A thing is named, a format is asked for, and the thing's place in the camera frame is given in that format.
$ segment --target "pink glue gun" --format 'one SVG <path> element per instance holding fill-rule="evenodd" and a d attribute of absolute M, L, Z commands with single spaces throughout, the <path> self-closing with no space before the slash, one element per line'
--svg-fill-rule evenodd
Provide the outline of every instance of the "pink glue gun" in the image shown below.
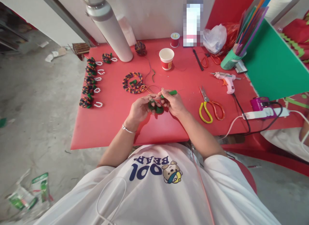
<path fill-rule="evenodd" d="M 237 80 L 241 79 L 241 78 L 237 78 L 235 75 L 229 74 L 229 73 L 215 72 L 215 73 L 211 73 L 211 74 L 213 74 L 216 78 L 223 80 L 223 85 L 226 85 L 227 88 L 228 88 L 228 91 L 226 92 L 227 94 L 233 94 L 235 92 L 233 81 L 235 79 L 237 79 Z"/>

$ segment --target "cartoon bear graphic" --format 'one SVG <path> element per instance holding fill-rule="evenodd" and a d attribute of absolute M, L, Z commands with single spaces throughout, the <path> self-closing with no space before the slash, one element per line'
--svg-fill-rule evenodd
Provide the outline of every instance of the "cartoon bear graphic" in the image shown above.
<path fill-rule="evenodd" d="M 170 165 L 163 165 L 162 169 L 165 183 L 171 184 L 181 181 L 181 175 L 183 173 L 177 165 L 177 162 L 172 161 Z"/>

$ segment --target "spool of red thread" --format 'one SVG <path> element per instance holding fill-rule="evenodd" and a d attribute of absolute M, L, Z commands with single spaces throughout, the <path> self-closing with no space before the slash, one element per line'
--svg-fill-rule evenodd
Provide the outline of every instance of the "spool of red thread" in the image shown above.
<path fill-rule="evenodd" d="M 171 47 L 172 48 L 177 48 L 179 46 L 179 38 L 180 38 L 179 33 L 171 34 Z"/>

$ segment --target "red tabletop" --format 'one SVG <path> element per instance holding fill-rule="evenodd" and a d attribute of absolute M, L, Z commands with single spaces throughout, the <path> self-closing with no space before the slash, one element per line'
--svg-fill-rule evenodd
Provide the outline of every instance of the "red tabletop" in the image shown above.
<path fill-rule="evenodd" d="M 97 67 L 97 70 L 104 69 L 105 74 L 97 75 L 97 77 L 102 77 L 102 81 L 96 84 L 101 89 L 101 92 L 95 93 L 93 98 L 94 102 L 102 102 L 104 106 L 101 108 L 92 107 L 90 109 L 79 107 L 71 143 L 72 150 L 108 146 L 128 116 L 131 104 L 137 98 L 148 94 L 147 91 L 141 94 L 130 94 L 122 88 L 122 81 L 129 72 L 140 72 L 144 77 L 144 84 L 150 86 L 150 89 L 155 93 L 159 92 L 162 87 L 178 90 L 186 108 L 213 135 L 225 135 L 232 120 L 241 115 L 241 111 L 237 107 L 233 96 L 226 93 L 227 88 L 222 85 L 223 81 L 210 74 L 211 72 L 236 74 L 234 70 L 224 71 L 209 58 L 209 67 L 201 71 L 192 48 L 184 48 L 182 41 L 180 41 L 179 47 L 172 48 L 175 53 L 172 70 L 165 71 L 161 67 L 159 51 L 162 48 L 171 48 L 170 38 L 145 40 L 143 42 L 147 49 L 145 57 L 138 56 L 134 51 L 134 47 L 132 47 L 131 49 L 134 54 L 132 61 L 125 63 L 119 60 L 118 62 L 103 64 Z M 204 48 L 194 47 L 194 49 L 198 53 L 199 58 L 202 59 L 204 57 Z M 110 52 L 113 53 L 113 50 L 106 44 L 91 48 L 89 56 L 94 57 L 96 61 L 102 61 L 102 54 Z M 153 72 L 145 79 L 150 71 L 148 60 L 150 61 L 151 68 L 156 72 L 154 82 L 151 79 Z M 252 111 L 250 99 L 257 95 L 244 74 L 240 74 L 237 77 L 241 78 L 241 80 L 234 81 L 235 94 L 238 101 L 245 112 Z M 212 124 L 202 122 L 199 117 L 199 107 L 203 97 L 199 86 L 204 86 L 210 100 L 217 101 L 223 105 L 226 113 L 224 120 L 216 120 L 212 108 L 208 105 L 214 121 Z M 289 105 L 289 109 L 301 110 L 300 107 L 292 104 Z M 208 119 L 204 110 L 203 115 L 204 118 Z M 268 126 L 271 121 L 250 120 L 251 131 L 261 130 Z M 303 119 L 300 115 L 291 113 L 286 118 L 278 118 L 271 129 L 300 127 L 302 124 Z M 239 118 L 234 123 L 230 134 L 246 132 L 247 129 L 246 122 Z M 165 109 L 163 114 L 148 115 L 146 120 L 140 125 L 134 143 L 135 145 L 143 145 L 181 142 L 188 139 L 189 137 L 180 122 Z"/>

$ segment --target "power strip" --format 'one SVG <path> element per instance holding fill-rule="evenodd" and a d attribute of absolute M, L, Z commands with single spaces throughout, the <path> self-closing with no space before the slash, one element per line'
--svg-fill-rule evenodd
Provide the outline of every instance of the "power strip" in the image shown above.
<path fill-rule="evenodd" d="M 278 115 L 280 113 L 281 108 L 274 108 L 275 113 Z M 247 112 L 245 113 L 247 119 L 267 119 L 267 114 L 265 111 L 255 111 L 255 112 Z M 279 117 L 286 117 L 289 116 L 290 112 L 285 107 L 282 110 L 282 113 Z"/>

